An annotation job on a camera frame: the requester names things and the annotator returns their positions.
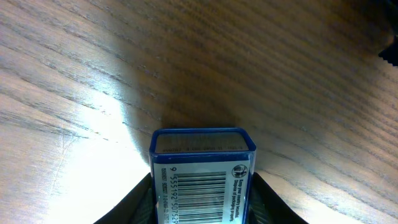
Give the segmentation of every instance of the blue box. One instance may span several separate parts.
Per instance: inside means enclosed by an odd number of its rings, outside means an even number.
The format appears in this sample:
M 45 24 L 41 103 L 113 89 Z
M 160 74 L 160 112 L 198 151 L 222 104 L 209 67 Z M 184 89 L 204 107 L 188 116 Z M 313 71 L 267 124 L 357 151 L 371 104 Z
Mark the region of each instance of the blue box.
M 244 223 L 255 157 L 241 128 L 155 131 L 150 167 L 158 224 Z

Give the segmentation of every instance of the wood grain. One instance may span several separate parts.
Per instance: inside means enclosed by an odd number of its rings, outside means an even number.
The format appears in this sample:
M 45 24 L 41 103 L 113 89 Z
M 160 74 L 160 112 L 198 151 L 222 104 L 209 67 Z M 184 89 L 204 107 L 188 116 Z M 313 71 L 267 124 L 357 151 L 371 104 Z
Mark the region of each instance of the wood grain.
M 309 223 L 398 222 L 398 76 L 377 4 L 1 0 L 0 219 L 90 223 L 162 127 L 241 126 Z

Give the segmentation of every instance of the white label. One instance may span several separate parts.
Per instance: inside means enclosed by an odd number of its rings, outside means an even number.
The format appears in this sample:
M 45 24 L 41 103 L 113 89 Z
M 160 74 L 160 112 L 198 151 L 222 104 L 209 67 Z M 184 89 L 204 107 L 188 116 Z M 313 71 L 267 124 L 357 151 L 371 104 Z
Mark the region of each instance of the white label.
M 243 223 L 250 161 L 154 164 L 158 224 Z
M 249 150 L 242 135 L 234 132 L 160 134 L 156 141 L 156 153 Z

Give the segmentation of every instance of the barcode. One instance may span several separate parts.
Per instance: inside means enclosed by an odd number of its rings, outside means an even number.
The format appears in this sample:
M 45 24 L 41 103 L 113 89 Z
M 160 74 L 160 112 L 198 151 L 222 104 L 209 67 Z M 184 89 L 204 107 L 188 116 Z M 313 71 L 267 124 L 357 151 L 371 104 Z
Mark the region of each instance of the barcode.
M 226 172 L 174 174 L 178 223 L 222 223 Z

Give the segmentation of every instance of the blue rim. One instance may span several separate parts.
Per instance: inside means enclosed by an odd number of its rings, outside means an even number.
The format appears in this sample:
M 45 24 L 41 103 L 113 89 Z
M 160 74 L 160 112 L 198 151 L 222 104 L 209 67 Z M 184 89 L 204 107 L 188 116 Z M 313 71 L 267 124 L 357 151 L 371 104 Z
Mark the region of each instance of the blue rim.
M 228 133 L 234 132 L 242 135 L 248 145 L 249 151 L 255 151 L 256 145 L 243 128 L 165 128 L 154 131 L 150 141 L 149 152 L 155 153 L 156 140 L 160 134 L 193 134 L 193 133 Z

